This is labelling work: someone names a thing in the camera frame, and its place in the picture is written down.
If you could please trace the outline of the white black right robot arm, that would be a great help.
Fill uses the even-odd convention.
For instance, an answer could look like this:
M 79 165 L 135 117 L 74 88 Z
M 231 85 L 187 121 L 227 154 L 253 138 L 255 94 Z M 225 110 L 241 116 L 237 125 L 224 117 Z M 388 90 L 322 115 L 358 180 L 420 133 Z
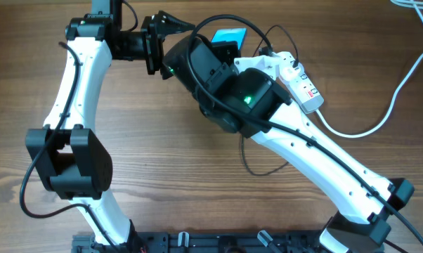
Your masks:
M 321 189 L 337 207 L 319 237 L 330 252 L 375 252 L 386 242 L 414 188 L 370 171 L 308 118 L 304 103 L 319 97 L 291 53 L 240 57 L 236 45 L 186 37 L 164 57 L 202 114 L 224 131 L 272 150 Z

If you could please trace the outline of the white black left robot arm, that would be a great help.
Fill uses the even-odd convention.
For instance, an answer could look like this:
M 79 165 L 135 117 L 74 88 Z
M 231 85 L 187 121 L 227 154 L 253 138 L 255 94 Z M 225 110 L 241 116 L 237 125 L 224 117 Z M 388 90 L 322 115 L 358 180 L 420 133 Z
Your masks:
M 163 42 L 193 25 L 160 11 L 128 30 L 122 27 L 124 1 L 94 1 L 89 13 L 73 18 L 61 46 L 67 51 L 56 101 L 25 145 L 47 191 L 78 209 L 93 229 L 90 243 L 76 252 L 144 252 L 145 243 L 110 190 L 112 159 L 95 134 L 101 86 L 114 60 L 142 60 L 149 74 L 162 70 Z

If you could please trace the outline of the blue screen Galaxy smartphone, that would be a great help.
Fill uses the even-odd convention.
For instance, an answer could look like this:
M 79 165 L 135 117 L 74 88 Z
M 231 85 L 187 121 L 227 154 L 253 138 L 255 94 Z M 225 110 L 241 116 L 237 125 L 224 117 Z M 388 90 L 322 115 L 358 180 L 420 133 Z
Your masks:
M 246 28 L 220 29 L 215 32 L 211 42 L 236 42 L 237 47 L 241 49 L 245 41 L 246 33 Z

